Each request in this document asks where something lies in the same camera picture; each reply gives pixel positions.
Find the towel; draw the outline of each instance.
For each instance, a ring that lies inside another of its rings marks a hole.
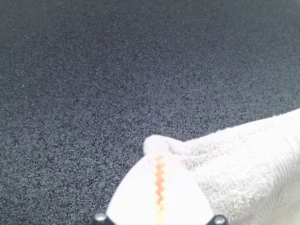
[[[143,151],[172,155],[230,225],[300,221],[300,109],[186,142],[153,135]]]

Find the dark gray carpet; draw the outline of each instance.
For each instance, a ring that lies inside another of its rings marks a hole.
[[[299,0],[0,0],[0,224],[89,224],[145,137],[297,109],[299,64]]]

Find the white towel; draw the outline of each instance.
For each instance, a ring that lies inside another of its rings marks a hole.
[[[187,142],[150,136],[143,150],[176,157],[230,225],[300,221],[300,109]]]

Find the white cloth fold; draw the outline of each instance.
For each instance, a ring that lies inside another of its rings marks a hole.
[[[300,109],[181,142],[153,135],[144,154],[173,154],[230,225],[300,220]]]

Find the white terry cloth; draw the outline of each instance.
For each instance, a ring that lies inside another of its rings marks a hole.
[[[300,221],[300,109],[186,142],[153,135],[143,150],[174,155],[230,225]]]

